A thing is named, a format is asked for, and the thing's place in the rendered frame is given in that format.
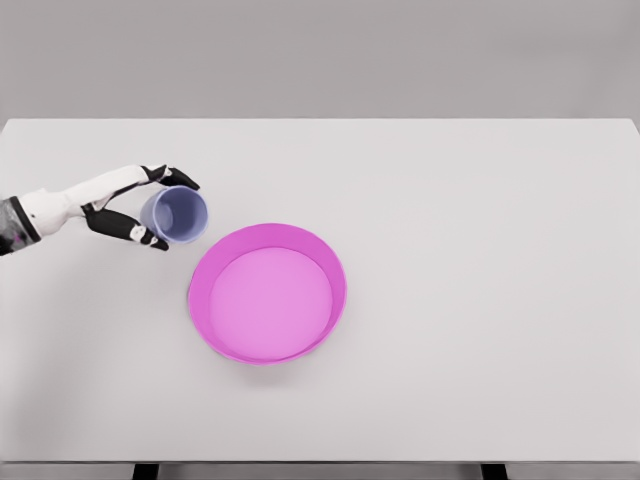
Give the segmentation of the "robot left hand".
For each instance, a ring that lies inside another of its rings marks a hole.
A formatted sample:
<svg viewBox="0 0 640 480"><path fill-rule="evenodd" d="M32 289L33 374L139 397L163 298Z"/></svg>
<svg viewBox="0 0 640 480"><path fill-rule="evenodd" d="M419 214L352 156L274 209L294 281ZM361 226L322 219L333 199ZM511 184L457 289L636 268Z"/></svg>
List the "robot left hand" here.
<svg viewBox="0 0 640 480"><path fill-rule="evenodd" d="M164 165L129 165L74 185L58 194L54 218L62 225L72 217L83 217L95 233L136 242L161 251L169 245L137 219L109 210L108 203L133 189L158 183L164 187L187 187L198 191L200 185L181 170Z"/></svg>

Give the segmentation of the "lavender plastic cup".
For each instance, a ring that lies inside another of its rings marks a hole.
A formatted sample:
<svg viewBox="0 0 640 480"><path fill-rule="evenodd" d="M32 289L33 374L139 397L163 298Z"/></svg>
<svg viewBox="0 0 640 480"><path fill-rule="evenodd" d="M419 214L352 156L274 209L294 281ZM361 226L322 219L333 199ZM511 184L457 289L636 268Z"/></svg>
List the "lavender plastic cup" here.
<svg viewBox="0 0 640 480"><path fill-rule="evenodd" d="M186 244L200 238L209 223L205 199L186 186L166 188L142 206L140 222L168 243Z"/></svg>

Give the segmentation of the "pink round plate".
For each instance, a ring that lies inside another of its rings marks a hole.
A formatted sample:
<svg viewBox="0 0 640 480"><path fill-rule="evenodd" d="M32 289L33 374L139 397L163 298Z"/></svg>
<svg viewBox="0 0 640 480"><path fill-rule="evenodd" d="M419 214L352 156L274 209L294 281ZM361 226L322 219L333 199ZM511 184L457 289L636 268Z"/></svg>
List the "pink round plate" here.
<svg viewBox="0 0 640 480"><path fill-rule="evenodd" d="M347 303L339 256L297 226L266 223L218 240L197 264L188 290L192 323L223 357L267 366L318 348Z"/></svg>

